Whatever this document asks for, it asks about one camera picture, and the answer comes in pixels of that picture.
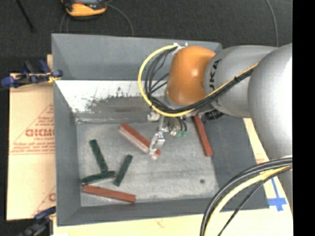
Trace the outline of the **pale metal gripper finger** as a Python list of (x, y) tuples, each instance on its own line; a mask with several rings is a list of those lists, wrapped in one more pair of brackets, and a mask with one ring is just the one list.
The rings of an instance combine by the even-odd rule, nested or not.
[(154, 134), (154, 136), (151, 139), (150, 146), (149, 146), (149, 154), (153, 155), (157, 149), (158, 149), (158, 133)]
[(152, 158), (154, 160), (156, 160), (160, 154), (161, 154), (161, 148), (163, 146), (163, 144), (165, 143), (165, 138), (163, 136), (162, 132), (158, 132), (158, 143), (157, 143), (157, 150), (155, 151), (155, 153), (152, 155)]

